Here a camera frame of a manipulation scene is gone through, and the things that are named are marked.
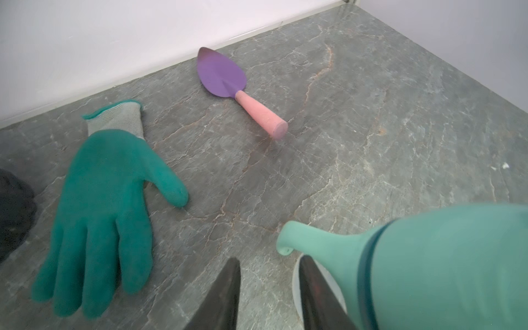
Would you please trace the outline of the mint green bottle cap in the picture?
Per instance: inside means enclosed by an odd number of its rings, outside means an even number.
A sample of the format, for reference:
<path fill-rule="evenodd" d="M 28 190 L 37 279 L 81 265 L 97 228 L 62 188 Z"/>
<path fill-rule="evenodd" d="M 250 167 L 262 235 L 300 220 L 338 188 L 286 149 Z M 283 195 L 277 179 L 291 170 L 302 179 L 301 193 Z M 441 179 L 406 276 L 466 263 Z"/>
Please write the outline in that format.
<path fill-rule="evenodd" d="M 380 329 L 526 329 L 527 207 L 394 221 L 374 248 L 371 297 Z"/>

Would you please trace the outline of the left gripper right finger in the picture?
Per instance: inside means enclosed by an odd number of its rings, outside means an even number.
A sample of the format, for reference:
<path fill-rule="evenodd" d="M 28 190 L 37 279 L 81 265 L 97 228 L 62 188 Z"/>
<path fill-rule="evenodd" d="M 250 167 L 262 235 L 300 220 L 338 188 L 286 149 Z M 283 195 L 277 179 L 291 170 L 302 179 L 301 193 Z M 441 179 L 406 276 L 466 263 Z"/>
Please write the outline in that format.
<path fill-rule="evenodd" d="M 312 257 L 301 257 L 298 277 L 304 329 L 356 330 Z"/>

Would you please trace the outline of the teal bottle collar with nipple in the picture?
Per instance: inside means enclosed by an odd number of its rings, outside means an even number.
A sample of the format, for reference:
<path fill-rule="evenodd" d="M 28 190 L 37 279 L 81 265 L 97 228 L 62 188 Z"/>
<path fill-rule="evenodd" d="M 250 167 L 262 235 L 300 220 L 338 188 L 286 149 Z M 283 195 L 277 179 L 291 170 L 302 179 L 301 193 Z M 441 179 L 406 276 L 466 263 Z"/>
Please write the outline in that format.
<path fill-rule="evenodd" d="M 363 329 L 379 329 L 378 322 L 375 316 L 375 309 L 373 306 L 373 298 L 371 291 L 371 272 L 373 265 L 373 256 L 375 248 L 385 230 L 395 220 L 377 229 L 367 240 L 363 251 L 360 255 L 360 261 L 357 269 L 357 298 L 358 309 L 360 312 L 360 320 L 363 324 Z"/>

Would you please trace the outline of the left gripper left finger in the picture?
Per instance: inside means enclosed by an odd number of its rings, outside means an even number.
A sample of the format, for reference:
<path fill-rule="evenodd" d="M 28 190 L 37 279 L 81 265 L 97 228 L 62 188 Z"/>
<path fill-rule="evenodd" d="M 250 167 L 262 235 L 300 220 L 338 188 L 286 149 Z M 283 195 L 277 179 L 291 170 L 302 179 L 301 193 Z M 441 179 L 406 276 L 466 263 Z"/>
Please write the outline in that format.
<path fill-rule="evenodd" d="M 232 257 L 227 260 L 206 298 L 184 329 L 236 329 L 240 288 L 240 261 Z"/>

